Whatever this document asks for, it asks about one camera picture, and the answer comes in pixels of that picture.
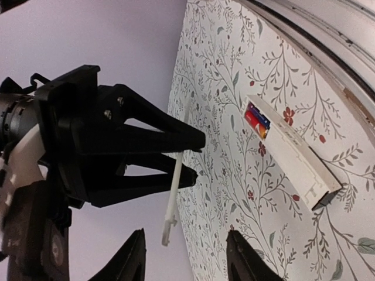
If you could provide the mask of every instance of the floral pattern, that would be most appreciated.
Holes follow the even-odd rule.
[[[241,116],[258,94],[310,145],[343,188],[311,212]],[[285,280],[375,280],[375,148],[345,97],[242,5],[189,0],[169,113],[206,133],[185,152],[196,186],[178,205],[195,280],[227,280],[226,237],[239,230]]]

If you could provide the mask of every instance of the red flower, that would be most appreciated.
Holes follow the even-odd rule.
[[[262,157],[265,155],[265,146],[262,142],[259,142],[258,152]]]
[[[294,110],[291,110],[289,107],[287,107],[285,111],[283,112],[284,120],[286,123],[289,124],[289,126],[293,125],[294,114],[295,114]]]
[[[326,142],[326,138],[325,138],[323,135],[320,135],[320,136],[319,136],[319,140],[320,140],[322,143],[325,143],[325,142]]]
[[[294,201],[297,201],[297,202],[299,201],[299,196],[297,194],[294,194],[292,198]]]
[[[251,192],[251,191],[248,191],[248,192],[247,192],[247,197],[248,197],[250,200],[254,200],[254,193]]]

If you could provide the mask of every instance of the metal screw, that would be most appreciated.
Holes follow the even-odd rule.
[[[112,111],[105,110],[104,111],[104,116],[107,117],[109,120],[111,120],[112,119]]]
[[[123,97],[118,97],[118,98],[117,98],[117,101],[118,101],[118,103],[120,104],[120,106],[123,106],[123,105],[124,105],[124,98],[123,98]]]

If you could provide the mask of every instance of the red berry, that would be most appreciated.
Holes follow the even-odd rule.
[[[297,202],[299,201],[299,196],[297,194],[294,194],[292,198],[294,201],[297,201]]]
[[[326,138],[325,138],[323,135],[320,135],[320,136],[319,136],[319,140],[320,140],[322,143],[325,143],[325,142],[326,142]]]

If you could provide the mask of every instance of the battery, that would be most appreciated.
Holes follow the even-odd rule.
[[[246,111],[245,119],[249,123],[249,125],[256,131],[256,133],[261,137],[261,139],[265,139],[265,137],[267,136],[268,130],[254,116],[254,114],[251,113],[250,111]]]
[[[252,103],[248,104],[247,110],[250,111],[266,129],[270,128],[270,120],[261,114],[258,108],[256,108]]]

